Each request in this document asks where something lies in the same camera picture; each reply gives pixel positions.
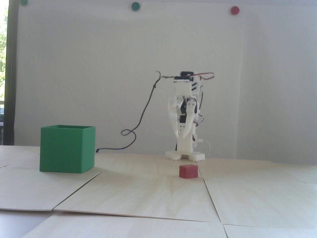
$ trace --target black cable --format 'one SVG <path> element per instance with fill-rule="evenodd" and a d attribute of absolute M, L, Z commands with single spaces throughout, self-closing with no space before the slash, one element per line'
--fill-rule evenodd
<path fill-rule="evenodd" d="M 125 148 L 128 148 L 130 145 L 132 145 L 132 144 L 135 142 L 135 140 L 137 139 L 137 135 L 136 135 L 136 133 L 134 132 L 134 130 L 139 127 L 139 125 L 140 125 L 140 123 L 141 123 L 141 121 L 142 121 L 144 112 L 145 112 L 147 106 L 149 105 L 150 100 L 151 100 L 151 97 L 152 97 L 152 94 L 153 94 L 153 91 L 154 91 L 154 89 L 156 88 L 156 84 L 161 80 L 161 78 L 174 78 L 174 77 L 175 77 L 175 76 L 161 76 L 161 72 L 160 72 L 160 71 L 157 71 L 157 72 L 159 73 L 159 78 L 158 78 L 158 80 L 156 80 L 155 84 L 153 85 L 153 88 L 152 88 L 152 91 L 151 91 L 149 100 L 147 101 L 147 103 L 146 103 L 146 105 L 145 105 L 145 107 L 144 107 L 144 109 L 143 109 L 143 112 L 142 112 L 141 118 L 140 118 L 140 120 L 139 120 L 139 123 L 138 123 L 137 126 L 136 126 L 135 128 L 133 128 L 132 130 L 124 129 L 124 130 L 121 131 L 121 135 L 122 135 L 122 136 L 127 136 L 128 134 L 133 133 L 133 134 L 134 134 L 134 140 L 133 140 L 130 144 L 128 144 L 127 146 L 122 147 L 122 148 L 99 148 L 99 149 L 96 150 L 96 153 L 98 153 L 98 151 L 101 150 L 101 149 L 116 149 L 116 150 L 118 150 L 118 149 L 125 149 Z"/>
<path fill-rule="evenodd" d="M 198 113 L 198 115 L 200 115 L 200 114 Z M 202 115 L 200 115 L 200 116 L 203 118 L 203 119 L 200 121 L 200 122 L 202 122 L 205 118 L 204 118 Z M 200 123 L 200 122 L 199 122 L 199 123 Z"/>
<path fill-rule="evenodd" d="M 199 109 L 201 107 L 201 103 L 203 102 L 203 95 L 204 95 L 204 92 L 201 92 L 201 99 L 200 99 Z"/>

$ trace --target white wall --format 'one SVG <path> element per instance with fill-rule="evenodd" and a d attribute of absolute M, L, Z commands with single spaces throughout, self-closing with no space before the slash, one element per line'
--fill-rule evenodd
<path fill-rule="evenodd" d="M 15 144 L 39 145 L 42 126 L 77 124 L 97 127 L 97 147 L 122 147 L 133 136 L 120 131 L 137 124 L 156 70 L 214 71 L 197 132 L 210 141 L 212 157 L 234 158 L 244 16 L 231 16 L 230 7 L 143 3 L 132 12 L 125 3 L 72 0 L 20 7 Z M 159 82 L 126 152 L 174 149 L 167 116 L 172 95 L 172 82 Z"/>
<path fill-rule="evenodd" d="M 245 15 L 237 158 L 317 164 L 317 9 Z"/>

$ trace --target red magnet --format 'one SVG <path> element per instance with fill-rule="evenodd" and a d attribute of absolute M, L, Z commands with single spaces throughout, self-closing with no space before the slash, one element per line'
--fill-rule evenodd
<path fill-rule="evenodd" d="M 231 13 L 232 13 L 233 15 L 237 15 L 239 12 L 240 12 L 239 7 L 234 6 L 234 7 L 231 8 Z"/>

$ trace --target green magnet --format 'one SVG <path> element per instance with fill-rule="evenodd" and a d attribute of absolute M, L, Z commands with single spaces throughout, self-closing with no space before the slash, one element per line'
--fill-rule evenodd
<path fill-rule="evenodd" d="M 140 4 L 138 2 L 134 2 L 134 3 L 132 3 L 131 7 L 132 7 L 133 11 L 137 11 L 140 9 Z"/>
<path fill-rule="evenodd" d="M 20 0 L 22 6 L 26 6 L 29 3 L 29 0 Z"/>

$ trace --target white cable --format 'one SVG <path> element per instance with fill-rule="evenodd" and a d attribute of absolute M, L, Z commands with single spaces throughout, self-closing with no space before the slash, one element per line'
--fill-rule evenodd
<path fill-rule="evenodd" d="M 210 154 L 210 143 L 208 142 L 208 141 L 206 141 L 206 140 L 204 140 L 204 142 L 206 142 L 208 145 L 209 145 L 209 152 L 208 152 L 208 157 L 209 157 L 209 154 Z"/>
<path fill-rule="evenodd" d="M 206 142 L 209 145 L 209 152 L 208 152 L 208 155 L 207 155 L 207 156 L 209 156 L 210 148 L 211 148 L 210 143 L 208 141 L 206 141 L 206 140 L 203 140 L 203 139 L 198 139 L 197 142 Z"/>

